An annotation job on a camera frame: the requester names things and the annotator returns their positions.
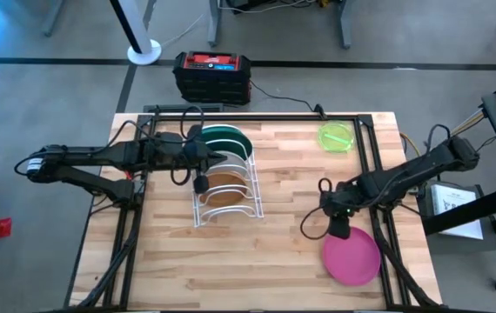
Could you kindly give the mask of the translucent green divided plate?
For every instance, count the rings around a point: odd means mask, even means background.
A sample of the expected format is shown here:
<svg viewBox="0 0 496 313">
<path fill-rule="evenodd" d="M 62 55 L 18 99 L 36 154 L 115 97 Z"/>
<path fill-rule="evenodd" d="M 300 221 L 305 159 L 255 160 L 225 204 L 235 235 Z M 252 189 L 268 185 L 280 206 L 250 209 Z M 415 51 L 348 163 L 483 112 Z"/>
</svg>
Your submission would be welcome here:
<svg viewBox="0 0 496 313">
<path fill-rule="evenodd" d="M 345 153 L 354 145 L 354 133 L 352 128 L 341 122 L 325 123 L 318 128 L 318 144 L 331 153 Z"/>
</svg>

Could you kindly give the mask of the white wire dish rack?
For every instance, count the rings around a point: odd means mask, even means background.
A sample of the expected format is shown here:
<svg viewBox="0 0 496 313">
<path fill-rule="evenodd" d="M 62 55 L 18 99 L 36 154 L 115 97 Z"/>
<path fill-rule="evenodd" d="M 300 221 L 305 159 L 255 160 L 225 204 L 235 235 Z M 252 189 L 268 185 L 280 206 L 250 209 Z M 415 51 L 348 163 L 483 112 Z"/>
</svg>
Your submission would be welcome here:
<svg viewBox="0 0 496 313">
<path fill-rule="evenodd" d="M 207 176 L 212 173 L 226 171 L 232 171 L 239 174 L 246 181 L 247 191 L 244 193 L 245 198 L 234 205 L 211 207 L 202 204 L 199 201 L 199 197 L 203 194 L 198 195 L 193 191 L 192 208 L 194 225 L 196 227 L 204 226 L 216 216 L 224 213 L 243 213 L 248 217 L 262 218 L 264 216 L 264 211 L 258 182 L 254 147 L 252 155 L 246 161 L 240 156 L 228 151 L 218 150 L 217 152 L 227 155 L 226 161 L 216 166 L 208 167 L 203 170 L 202 173 Z"/>
</svg>

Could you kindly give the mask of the teal plate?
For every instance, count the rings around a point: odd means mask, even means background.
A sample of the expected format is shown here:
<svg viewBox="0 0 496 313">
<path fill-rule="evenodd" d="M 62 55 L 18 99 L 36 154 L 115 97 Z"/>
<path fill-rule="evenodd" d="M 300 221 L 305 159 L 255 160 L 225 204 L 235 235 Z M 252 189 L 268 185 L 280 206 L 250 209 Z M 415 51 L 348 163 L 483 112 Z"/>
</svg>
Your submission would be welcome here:
<svg viewBox="0 0 496 313">
<path fill-rule="evenodd" d="M 228 151 L 246 161 L 253 152 L 251 140 L 237 127 L 227 124 L 204 126 L 202 139 L 214 150 Z"/>
</svg>

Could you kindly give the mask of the black slotted bar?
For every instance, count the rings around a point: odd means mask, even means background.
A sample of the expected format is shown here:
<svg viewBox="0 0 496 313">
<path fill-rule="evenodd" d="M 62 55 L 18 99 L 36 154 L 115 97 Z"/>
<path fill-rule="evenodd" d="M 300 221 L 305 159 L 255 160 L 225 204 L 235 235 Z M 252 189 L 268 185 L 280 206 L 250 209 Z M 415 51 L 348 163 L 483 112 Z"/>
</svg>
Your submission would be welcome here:
<svg viewBox="0 0 496 313">
<path fill-rule="evenodd" d="M 186 109 L 192 106 L 190 104 L 155 104 L 145 105 L 143 113 L 180 113 L 182 114 Z M 224 111 L 224 105 L 221 103 L 197 103 L 204 113 L 219 113 Z"/>
</svg>

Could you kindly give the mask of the grey metal table leg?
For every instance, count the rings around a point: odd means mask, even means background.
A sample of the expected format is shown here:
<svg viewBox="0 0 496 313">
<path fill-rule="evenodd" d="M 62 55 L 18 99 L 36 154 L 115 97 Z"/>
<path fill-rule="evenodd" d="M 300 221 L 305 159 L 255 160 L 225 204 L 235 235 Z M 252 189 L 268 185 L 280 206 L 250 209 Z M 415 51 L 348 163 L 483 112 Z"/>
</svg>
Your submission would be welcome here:
<svg viewBox="0 0 496 313">
<path fill-rule="evenodd" d="M 42 24 L 42 32 L 45 37 L 51 37 L 57 20 L 62 12 L 65 0 L 51 0 L 50 7 Z"/>
</svg>

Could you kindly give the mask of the brown divided plate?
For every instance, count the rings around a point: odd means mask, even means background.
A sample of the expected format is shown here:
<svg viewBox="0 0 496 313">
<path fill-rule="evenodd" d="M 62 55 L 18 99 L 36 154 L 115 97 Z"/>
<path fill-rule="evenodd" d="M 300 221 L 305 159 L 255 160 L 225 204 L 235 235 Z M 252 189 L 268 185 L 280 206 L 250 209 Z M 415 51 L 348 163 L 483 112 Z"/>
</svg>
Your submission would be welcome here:
<svg viewBox="0 0 496 313">
<path fill-rule="evenodd" d="M 202 204 L 211 207 L 230 206 L 242 201 L 247 191 L 246 181 L 232 171 L 207 176 L 209 189 L 199 197 Z"/>
</svg>

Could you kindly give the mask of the white pole with round base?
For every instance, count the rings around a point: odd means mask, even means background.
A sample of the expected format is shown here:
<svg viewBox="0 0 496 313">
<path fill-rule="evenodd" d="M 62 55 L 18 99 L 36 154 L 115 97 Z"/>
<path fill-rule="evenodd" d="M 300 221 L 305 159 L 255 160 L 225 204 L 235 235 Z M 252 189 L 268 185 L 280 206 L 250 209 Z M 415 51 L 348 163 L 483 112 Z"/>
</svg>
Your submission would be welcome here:
<svg viewBox="0 0 496 313">
<path fill-rule="evenodd" d="M 127 50 L 128 59 L 135 65 L 155 63 L 161 56 L 162 46 L 150 39 L 136 1 L 109 1 L 130 44 Z"/>
</svg>

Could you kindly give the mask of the wooden desk with grey legs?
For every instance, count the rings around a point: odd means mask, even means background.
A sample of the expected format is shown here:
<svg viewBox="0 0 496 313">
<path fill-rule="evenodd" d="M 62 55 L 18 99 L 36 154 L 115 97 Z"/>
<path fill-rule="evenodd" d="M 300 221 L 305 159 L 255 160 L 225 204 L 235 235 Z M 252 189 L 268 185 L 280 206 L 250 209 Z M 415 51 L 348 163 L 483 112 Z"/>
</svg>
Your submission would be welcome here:
<svg viewBox="0 0 496 313">
<path fill-rule="evenodd" d="M 303 9 L 313 4 L 325 8 L 337 3 L 337 20 L 340 46 L 344 50 L 352 47 L 352 7 L 357 0 L 208 0 L 209 26 L 207 42 L 211 47 L 218 45 L 221 15 L 224 11 L 232 14 L 258 14 L 266 11 L 295 8 Z"/>
</svg>

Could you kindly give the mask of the red black power station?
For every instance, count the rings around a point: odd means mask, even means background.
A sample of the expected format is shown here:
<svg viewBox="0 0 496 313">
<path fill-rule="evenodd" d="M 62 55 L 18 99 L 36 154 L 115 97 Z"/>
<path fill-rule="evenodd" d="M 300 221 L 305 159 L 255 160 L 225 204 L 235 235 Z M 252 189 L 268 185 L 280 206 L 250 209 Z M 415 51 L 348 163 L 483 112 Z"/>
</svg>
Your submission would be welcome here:
<svg viewBox="0 0 496 313">
<path fill-rule="evenodd" d="M 251 60 L 222 52 L 181 52 L 172 73 L 190 103 L 245 105 L 251 101 Z"/>
</svg>

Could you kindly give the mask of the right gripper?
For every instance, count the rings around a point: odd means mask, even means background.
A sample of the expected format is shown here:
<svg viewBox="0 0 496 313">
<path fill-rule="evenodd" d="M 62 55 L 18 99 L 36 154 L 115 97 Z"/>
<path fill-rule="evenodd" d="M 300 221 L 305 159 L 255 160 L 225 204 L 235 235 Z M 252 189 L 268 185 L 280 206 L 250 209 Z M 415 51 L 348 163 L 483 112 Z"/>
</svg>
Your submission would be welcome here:
<svg viewBox="0 0 496 313">
<path fill-rule="evenodd" d="M 331 180 L 318 182 L 319 207 L 330 217 L 328 234 L 348 239 L 351 235 L 350 217 L 364 207 L 364 197 L 356 184 L 340 182 L 336 189 Z"/>
</svg>

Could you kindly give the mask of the magenta plate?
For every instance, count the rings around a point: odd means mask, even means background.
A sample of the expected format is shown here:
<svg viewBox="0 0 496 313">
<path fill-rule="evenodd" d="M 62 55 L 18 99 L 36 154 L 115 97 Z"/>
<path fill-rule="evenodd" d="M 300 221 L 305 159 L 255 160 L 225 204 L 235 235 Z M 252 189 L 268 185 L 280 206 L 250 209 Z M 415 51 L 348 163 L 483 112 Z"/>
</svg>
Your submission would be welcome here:
<svg viewBox="0 0 496 313">
<path fill-rule="evenodd" d="M 327 272 L 347 286 L 369 283 L 379 273 L 381 264 L 379 248 L 374 239 L 356 227 L 351 227 L 347 239 L 326 235 L 322 261 Z"/>
</svg>

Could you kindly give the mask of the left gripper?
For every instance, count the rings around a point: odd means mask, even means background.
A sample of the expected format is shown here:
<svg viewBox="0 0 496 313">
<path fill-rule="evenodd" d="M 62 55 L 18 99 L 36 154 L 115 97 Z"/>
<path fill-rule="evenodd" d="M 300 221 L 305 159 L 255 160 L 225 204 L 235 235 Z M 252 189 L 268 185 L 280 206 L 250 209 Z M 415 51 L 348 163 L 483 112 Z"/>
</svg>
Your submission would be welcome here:
<svg viewBox="0 0 496 313">
<path fill-rule="evenodd" d="M 227 155 L 213 151 L 200 140 L 178 133 L 158 132 L 141 139 L 141 169 L 148 171 L 206 169 L 225 162 Z"/>
</svg>

